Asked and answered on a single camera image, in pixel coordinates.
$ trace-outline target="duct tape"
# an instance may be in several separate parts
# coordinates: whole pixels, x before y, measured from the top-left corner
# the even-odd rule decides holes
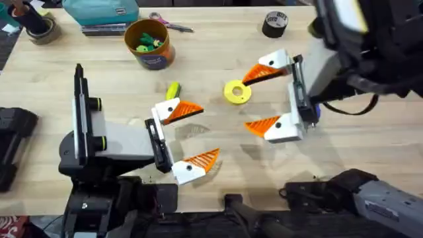
[[[281,37],[288,25],[288,16],[279,11],[271,11],[264,19],[262,32],[270,38]]]
[[[31,31],[26,29],[26,33],[30,36],[31,42],[36,45],[48,44],[53,40],[59,38],[59,36],[61,35],[60,27],[56,24],[53,19],[51,19],[50,17],[43,17],[42,19],[49,26],[47,32],[43,34],[33,34]]]

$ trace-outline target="light wood tabletop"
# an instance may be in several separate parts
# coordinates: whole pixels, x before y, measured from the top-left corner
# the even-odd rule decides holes
[[[272,10],[289,17],[279,39],[261,33]],[[123,37],[88,38],[62,9],[51,10],[63,36],[36,46],[22,33],[2,74],[0,105],[22,107],[40,116],[10,192],[0,195],[0,215],[62,214],[71,190],[58,171],[59,144],[72,130],[71,99],[77,63],[85,69],[90,94],[101,97],[106,119],[144,126],[151,107],[165,98],[172,81],[182,85],[181,99],[198,103],[204,113],[165,127],[175,160],[220,148],[210,173],[179,187],[181,212],[222,209],[226,193],[241,193],[257,209],[287,209],[278,189],[288,181],[310,181],[357,168],[393,186],[423,196],[423,100],[382,97],[364,116],[343,116],[322,109],[321,122],[303,141],[269,144],[247,131],[243,122],[288,112],[287,83],[278,78],[252,86],[248,103],[235,106],[223,97],[226,82],[242,79],[259,57],[280,48],[291,56],[306,51],[312,7],[160,8],[163,18],[195,29],[169,30],[176,49],[173,64],[148,71],[133,57]],[[351,112],[367,106],[370,95],[334,102]],[[132,172],[146,182],[171,182],[154,165]]]

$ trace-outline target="yellow toy ring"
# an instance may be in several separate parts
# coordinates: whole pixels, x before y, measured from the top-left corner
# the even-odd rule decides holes
[[[234,95],[233,90],[238,89],[241,92],[240,95]],[[251,98],[251,88],[243,84],[241,80],[230,81],[225,85],[223,90],[225,98],[233,104],[246,103]]]

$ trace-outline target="label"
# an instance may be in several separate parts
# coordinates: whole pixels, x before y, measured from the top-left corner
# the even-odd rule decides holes
[[[141,63],[149,69],[164,69],[167,65],[165,56],[146,55],[138,57]]]
[[[288,17],[281,12],[272,11],[266,15],[266,22],[270,26],[281,28],[288,24]]]
[[[116,14],[118,14],[118,15],[126,15],[126,8],[125,7],[118,7],[116,9]]]
[[[380,216],[384,216],[386,218],[389,218],[393,221],[399,222],[399,215],[398,212],[390,209],[385,208],[379,204],[376,204],[375,202],[370,201],[364,201],[365,208],[370,211],[379,214]]]

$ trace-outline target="teal bag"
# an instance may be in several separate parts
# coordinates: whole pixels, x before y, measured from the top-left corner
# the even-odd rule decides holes
[[[138,19],[135,0],[63,0],[63,8],[80,25],[114,24]]]

